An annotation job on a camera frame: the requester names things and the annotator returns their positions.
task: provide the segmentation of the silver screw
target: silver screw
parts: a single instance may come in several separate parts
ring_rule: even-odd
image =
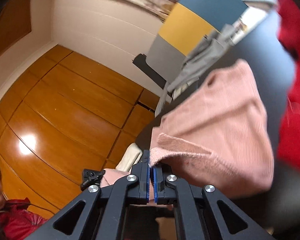
[[[137,179],[137,176],[136,175],[128,175],[127,176],[127,181],[135,181]]]
[[[204,187],[204,190],[206,191],[206,192],[214,192],[215,191],[215,187],[214,186],[212,186],[212,185],[206,185],[205,187]]]
[[[167,176],[167,180],[168,180],[168,181],[176,181],[176,180],[177,180],[177,176],[176,176],[176,175],[173,175],[173,174],[168,175],[168,176]]]
[[[99,187],[97,185],[91,185],[88,187],[89,192],[94,193],[99,190]]]

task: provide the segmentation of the red clothing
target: red clothing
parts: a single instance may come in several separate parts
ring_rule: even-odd
[[[292,0],[279,0],[279,5],[282,20],[278,39],[287,50],[294,50],[298,59],[295,80],[281,121],[277,156],[300,169],[300,10]]]
[[[28,198],[7,200],[0,211],[0,230],[7,240],[23,240],[47,220],[27,211],[30,206]]]

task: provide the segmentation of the ribbed pink fabric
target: ribbed pink fabric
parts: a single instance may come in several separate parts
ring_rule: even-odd
[[[274,158],[266,110],[242,59],[214,70],[151,138],[150,165],[163,162],[190,184],[212,184],[228,197],[268,190]]]

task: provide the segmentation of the yellow panel section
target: yellow panel section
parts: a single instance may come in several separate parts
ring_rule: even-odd
[[[182,54],[188,55],[202,37],[213,29],[212,25],[193,11],[176,3],[159,30],[159,35]]]

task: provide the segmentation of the gray cloth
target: gray cloth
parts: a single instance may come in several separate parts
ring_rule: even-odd
[[[175,88],[207,71],[230,46],[233,46],[231,37],[236,31],[237,28],[226,24],[221,33],[213,30],[207,37],[203,37],[183,61],[181,72],[168,86],[168,92],[172,92]]]

